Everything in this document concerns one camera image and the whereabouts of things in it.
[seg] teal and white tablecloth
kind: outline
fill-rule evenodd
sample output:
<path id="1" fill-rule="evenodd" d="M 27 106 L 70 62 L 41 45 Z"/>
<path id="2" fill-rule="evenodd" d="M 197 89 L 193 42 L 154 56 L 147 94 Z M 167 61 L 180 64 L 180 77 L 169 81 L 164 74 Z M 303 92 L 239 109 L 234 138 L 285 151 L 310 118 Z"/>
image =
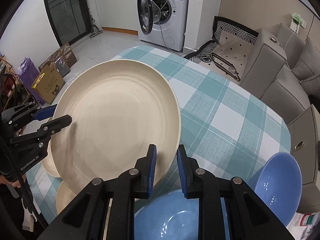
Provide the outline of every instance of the teal and white tablecloth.
<path id="1" fill-rule="evenodd" d="M 290 134 L 272 109 L 226 78 L 160 49 L 138 46 L 113 59 L 134 59 L 156 70 L 171 84 L 181 111 L 181 138 L 187 155 L 215 176 L 248 181 L 277 152 L 290 152 Z M 50 223 L 56 215 L 60 179 L 41 164 L 27 173 L 34 198 Z M 176 160 L 152 198 L 180 188 Z"/>

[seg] purple bag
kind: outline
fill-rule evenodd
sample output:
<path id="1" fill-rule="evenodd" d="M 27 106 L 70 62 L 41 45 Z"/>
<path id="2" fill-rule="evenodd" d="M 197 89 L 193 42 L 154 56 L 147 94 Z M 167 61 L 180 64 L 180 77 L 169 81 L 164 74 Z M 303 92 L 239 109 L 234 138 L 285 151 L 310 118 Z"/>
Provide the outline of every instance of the purple bag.
<path id="1" fill-rule="evenodd" d="M 32 94 L 38 103 L 43 106 L 45 101 L 36 91 L 31 88 L 31 85 L 38 77 L 39 72 L 29 57 L 24 58 L 24 61 L 17 69 L 17 75 L 20 77 L 22 83 L 25 85 L 26 89 L 28 89 L 30 94 Z"/>

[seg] human hand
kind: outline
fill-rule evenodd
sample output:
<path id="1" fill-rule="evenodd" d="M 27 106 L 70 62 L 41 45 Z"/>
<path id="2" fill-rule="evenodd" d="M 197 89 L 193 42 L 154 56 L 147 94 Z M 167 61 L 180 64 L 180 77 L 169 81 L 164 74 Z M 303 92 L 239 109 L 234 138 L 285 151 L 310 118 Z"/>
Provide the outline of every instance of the human hand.
<path id="1" fill-rule="evenodd" d="M 23 181 L 26 181 L 26 175 L 25 174 L 22 175 L 22 178 L 23 178 Z M 7 179 L 3 175 L 0 175 L 0 184 L 10 184 L 13 187 L 17 187 L 17 188 L 21 187 L 18 180 L 15 181 L 15 182 L 9 182 L 9 181 L 7 181 Z"/>

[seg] blue bowl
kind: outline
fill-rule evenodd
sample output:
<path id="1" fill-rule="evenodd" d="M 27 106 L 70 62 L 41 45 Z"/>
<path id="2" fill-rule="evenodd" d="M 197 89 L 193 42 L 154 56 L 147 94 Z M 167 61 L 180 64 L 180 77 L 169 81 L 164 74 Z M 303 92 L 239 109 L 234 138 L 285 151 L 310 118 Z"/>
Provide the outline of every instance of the blue bowl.
<path id="1" fill-rule="evenodd" d="M 287 226 L 297 211 L 302 192 L 301 171 L 295 158 L 285 152 L 273 155 L 248 185 Z"/>
<path id="2" fill-rule="evenodd" d="M 224 221 L 227 221 L 225 205 L 222 209 Z M 198 240 L 198 217 L 199 200 L 184 198 L 181 189 L 172 191 L 135 214 L 134 239 Z M 228 224 L 225 224 L 225 232 L 229 239 Z"/>

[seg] cabinet handle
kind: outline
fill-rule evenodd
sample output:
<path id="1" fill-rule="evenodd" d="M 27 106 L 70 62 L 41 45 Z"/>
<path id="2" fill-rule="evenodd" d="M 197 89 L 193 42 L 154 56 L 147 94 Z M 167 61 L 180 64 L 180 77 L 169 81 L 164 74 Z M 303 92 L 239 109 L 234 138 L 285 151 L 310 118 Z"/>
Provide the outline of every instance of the cabinet handle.
<path id="1" fill-rule="evenodd" d="M 294 150 L 297 151 L 297 150 L 299 150 L 302 146 L 303 146 L 303 141 L 299 142 L 299 143 L 297 144 L 297 146 L 294 147 Z"/>

